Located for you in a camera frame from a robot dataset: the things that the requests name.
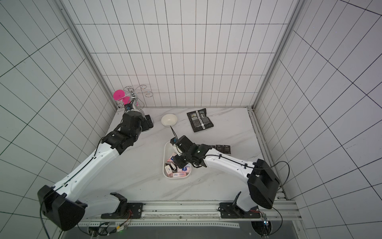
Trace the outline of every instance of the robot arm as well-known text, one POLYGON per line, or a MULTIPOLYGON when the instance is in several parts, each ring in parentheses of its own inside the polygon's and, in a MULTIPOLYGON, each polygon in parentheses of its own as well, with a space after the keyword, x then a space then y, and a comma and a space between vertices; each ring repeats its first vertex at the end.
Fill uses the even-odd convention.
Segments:
POLYGON ((38 191, 44 216, 67 231, 76 226, 83 217, 120 212, 126 199, 117 193, 92 201, 80 202, 78 198, 108 163, 137 141, 142 128, 149 128, 147 116, 145 118, 142 113, 134 110, 124 113, 122 122, 100 140, 96 150, 75 170, 53 187, 45 185, 38 191))
POLYGON ((222 154, 209 145, 196 145, 186 136, 170 141, 178 151, 174 163, 184 167, 191 163, 195 167, 212 167, 236 176, 248 185, 248 191, 240 194, 237 206, 244 211, 259 205, 271 209, 276 197, 280 180, 270 169, 269 165, 261 159, 257 162, 236 159, 222 154))

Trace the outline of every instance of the white tray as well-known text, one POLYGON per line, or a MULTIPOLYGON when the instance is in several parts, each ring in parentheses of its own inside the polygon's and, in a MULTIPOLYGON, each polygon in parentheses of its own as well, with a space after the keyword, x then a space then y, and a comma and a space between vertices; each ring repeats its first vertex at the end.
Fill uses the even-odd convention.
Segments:
POLYGON ((190 176, 191 174, 191 170, 192 170, 192 167, 191 167, 191 164, 188 163, 188 166, 190 167, 190 172, 185 176, 185 177, 168 177, 167 174, 166 174, 166 171, 165 171, 165 163, 167 162, 167 160, 170 158, 170 156, 175 153, 175 150, 174 148, 172 147, 172 144, 170 143, 170 141, 168 141, 166 144, 165 144, 165 150, 164 150, 164 153, 163 153, 163 175, 168 178, 168 179, 184 179, 184 178, 187 178, 188 176, 190 176))

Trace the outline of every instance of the pink disc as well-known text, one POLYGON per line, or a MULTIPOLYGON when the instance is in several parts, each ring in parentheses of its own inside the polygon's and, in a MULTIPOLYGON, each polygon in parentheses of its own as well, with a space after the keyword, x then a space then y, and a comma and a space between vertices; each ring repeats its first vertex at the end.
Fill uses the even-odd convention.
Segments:
POLYGON ((122 99, 123 104, 128 104, 130 102, 130 96, 126 96, 122 99))
POLYGON ((121 100, 122 97, 125 96, 125 92, 121 89, 117 90, 116 92, 114 92, 113 94, 113 98, 115 101, 119 101, 121 100))

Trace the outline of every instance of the black food package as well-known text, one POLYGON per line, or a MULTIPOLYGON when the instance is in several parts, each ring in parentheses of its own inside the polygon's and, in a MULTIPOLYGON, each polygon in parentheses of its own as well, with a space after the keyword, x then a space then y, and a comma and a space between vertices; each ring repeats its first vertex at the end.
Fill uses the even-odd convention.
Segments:
POLYGON ((199 111, 188 112, 187 116, 194 132, 205 130, 214 126, 211 120, 207 117, 207 111, 205 108, 199 111))

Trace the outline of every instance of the marble table surface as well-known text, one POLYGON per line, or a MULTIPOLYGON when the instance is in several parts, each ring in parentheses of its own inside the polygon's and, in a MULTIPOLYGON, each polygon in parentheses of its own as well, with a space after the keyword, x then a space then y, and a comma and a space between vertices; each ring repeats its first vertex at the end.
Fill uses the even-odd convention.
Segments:
MULTIPOLYGON (((162 173, 164 145, 173 138, 171 129, 160 122, 165 114, 178 117, 173 126, 178 137, 186 135, 196 144, 230 145, 231 155, 239 159, 263 159, 246 108, 207 108, 214 127, 194 133, 186 113, 199 109, 145 108, 154 127, 108 164, 82 195, 118 192, 128 201, 234 200, 248 186, 217 169, 193 168, 185 179, 167 179, 162 173)), ((109 132, 121 122, 122 114, 123 110, 116 112, 109 132)))

